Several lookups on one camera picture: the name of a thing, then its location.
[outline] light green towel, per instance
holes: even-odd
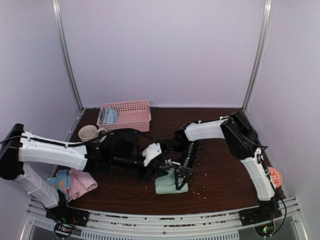
[[[167,176],[161,176],[154,180],[155,194],[182,194],[188,192],[188,183],[186,183],[180,191],[176,190],[175,184],[175,169],[171,168]]]

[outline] mug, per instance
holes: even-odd
[[[91,139],[95,139],[99,136],[99,133],[102,132],[103,134],[106,133],[107,131],[104,128],[99,128],[97,129],[96,126],[94,125],[87,125],[82,127],[79,132],[78,136],[81,139],[81,142],[87,142]],[[100,143],[105,140],[106,136],[102,137],[99,141]]]

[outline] pink cloth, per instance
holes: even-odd
[[[69,174],[71,178],[71,187],[68,202],[75,200],[98,187],[98,183],[88,172],[71,169]]]

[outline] orange round object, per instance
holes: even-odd
[[[275,187],[279,188],[283,182],[281,173],[277,169],[275,169],[274,167],[268,166],[268,168],[270,170],[270,175],[272,177],[272,180],[273,180]]]

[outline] towel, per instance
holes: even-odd
[[[155,194],[182,194],[188,192],[188,183],[186,183],[180,191],[176,190],[175,169],[171,168],[168,172],[168,175],[158,177],[154,180]]]
[[[69,174],[71,178],[71,187],[68,202],[75,200],[98,187],[97,182],[88,172],[71,169]]]
[[[117,121],[118,121],[118,112],[108,106],[104,112],[103,124],[116,124]]]
[[[57,172],[56,177],[50,177],[45,180],[54,189],[60,190],[64,193],[65,199],[69,199],[71,177],[68,170],[60,170]]]

